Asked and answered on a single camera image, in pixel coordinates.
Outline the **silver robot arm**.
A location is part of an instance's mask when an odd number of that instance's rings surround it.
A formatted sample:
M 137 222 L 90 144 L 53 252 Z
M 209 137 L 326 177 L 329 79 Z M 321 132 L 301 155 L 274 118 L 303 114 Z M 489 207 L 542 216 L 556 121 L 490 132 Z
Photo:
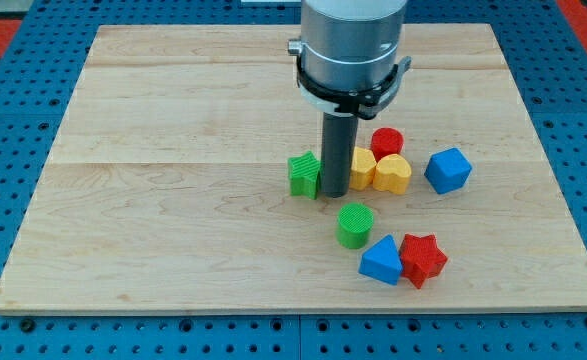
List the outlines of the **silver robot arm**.
M 370 120 L 396 96 L 411 59 L 397 58 L 407 0 L 302 0 L 288 44 L 302 96 L 326 114 Z

